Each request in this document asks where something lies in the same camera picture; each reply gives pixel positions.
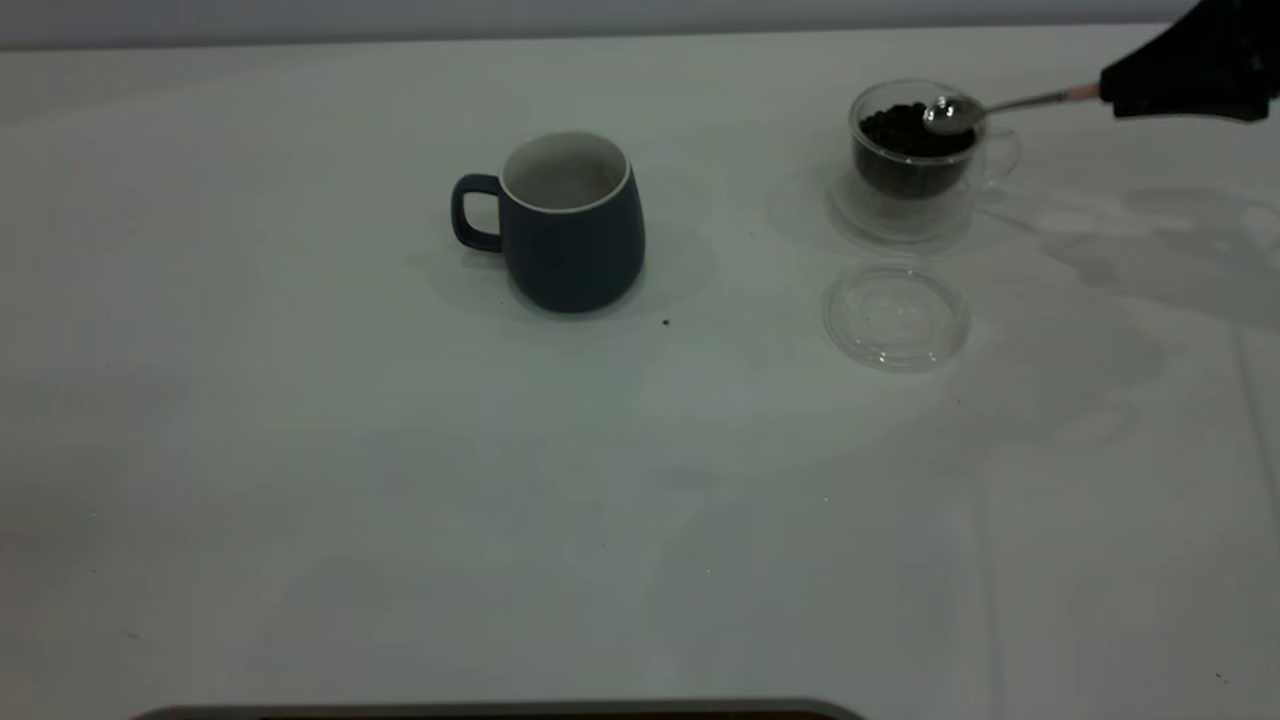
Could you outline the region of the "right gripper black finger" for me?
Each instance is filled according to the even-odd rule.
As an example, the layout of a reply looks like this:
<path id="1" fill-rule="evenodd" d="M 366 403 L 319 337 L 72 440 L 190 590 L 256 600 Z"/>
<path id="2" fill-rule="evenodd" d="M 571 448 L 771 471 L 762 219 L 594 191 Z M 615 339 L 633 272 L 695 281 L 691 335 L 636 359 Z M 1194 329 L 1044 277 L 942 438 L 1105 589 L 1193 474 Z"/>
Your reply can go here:
<path id="1" fill-rule="evenodd" d="M 1252 124 L 1270 118 L 1277 96 L 1130 97 L 1110 101 L 1117 119 L 1190 117 Z"/>
<path id="2" fill-rule="evenodd" d="M 1199 1 L 1160 36 L 1102 69 L 1110 104 L 1277 97 L 1277 1 Z"/>

